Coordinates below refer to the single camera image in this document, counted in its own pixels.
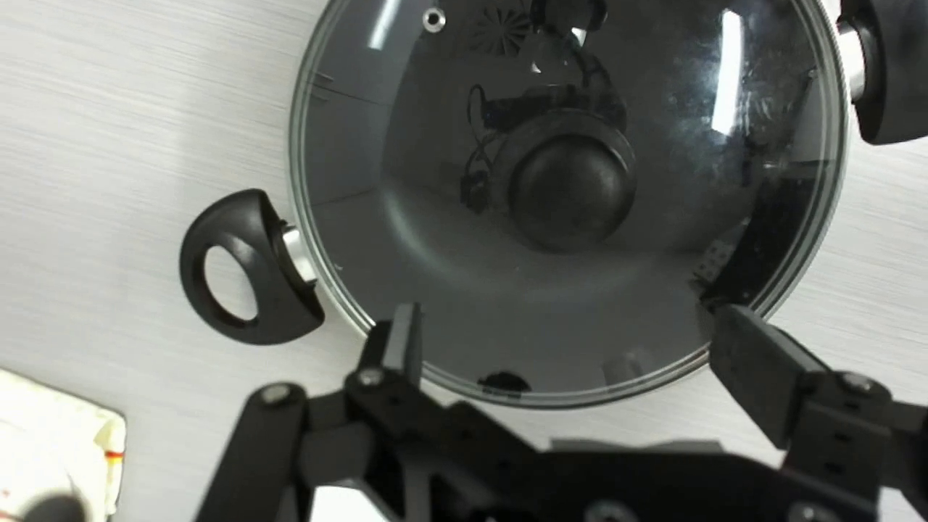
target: black handle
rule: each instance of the black handle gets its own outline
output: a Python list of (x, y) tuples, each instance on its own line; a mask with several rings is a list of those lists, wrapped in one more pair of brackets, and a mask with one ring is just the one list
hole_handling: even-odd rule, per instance
[[(273, 210), (264, 190), (240, 190), (209, 205), (180, 245), (180, 281), (192, 306), (214, 331), (250, 342), (275, 344), (299, 338), (322, 324), (312, 284), (302, 281), (288, 245), (288, 223)], [(250, 274), (257, 315), (231, 315), (205, 284), (205, 252), (227, 250)]]
[(928, 0), (843, 0), (842, 19), (863, 45), (868, 89), (855, 102), (873, 144), (928, 134)]

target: black knob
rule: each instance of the black knob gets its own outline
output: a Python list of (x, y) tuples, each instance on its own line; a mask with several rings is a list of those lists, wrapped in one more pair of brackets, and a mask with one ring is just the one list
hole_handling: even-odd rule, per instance
[(549, 252), (578, 252), (610, 241), (633, 200), (636, 183), (618, 151), (573, 134), (533, 147), (507, 186), (510, 221)]

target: cooking pot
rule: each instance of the cooking pot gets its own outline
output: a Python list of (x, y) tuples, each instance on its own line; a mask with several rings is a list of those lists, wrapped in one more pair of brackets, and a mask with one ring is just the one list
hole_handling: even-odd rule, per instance
[[(189, 229), (180, 274), (220, 332), (360, 332), (417, 303), (423, 374), (583, 406), (705, 361), (723, 303), (772, 313), (868, 141), (928, 134), (928, 3), (330, 0), (293, 97), (295, 229), (264, 190)], [(256, 319), (209, 290), (250, 274)]]

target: pot lid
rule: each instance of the pot lid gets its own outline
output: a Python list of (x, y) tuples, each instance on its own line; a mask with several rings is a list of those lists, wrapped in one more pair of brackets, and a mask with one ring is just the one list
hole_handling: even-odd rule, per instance
[(425, 377), (579, 406), (769, 313), (834, 203), (843, 80), (814, 0), (334, 0), (293, 107), (318, 277), (423, 310)]

